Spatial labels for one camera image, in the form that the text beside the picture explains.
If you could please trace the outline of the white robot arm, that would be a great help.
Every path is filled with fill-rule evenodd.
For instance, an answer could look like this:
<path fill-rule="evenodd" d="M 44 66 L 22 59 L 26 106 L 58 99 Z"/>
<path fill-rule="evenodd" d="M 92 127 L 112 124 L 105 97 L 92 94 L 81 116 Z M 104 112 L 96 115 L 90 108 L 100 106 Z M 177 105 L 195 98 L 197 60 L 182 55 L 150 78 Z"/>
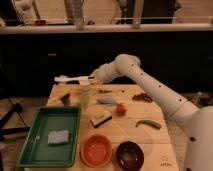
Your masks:
<path fill-rule="evenodd" d="M 140 67 L 137 56 L 120 54 L 92 72 L 98 83 L 126 76 L 140 86 L 187 136 L 184 171 L 213 171 L 213 106 L 199 108 Z"/>

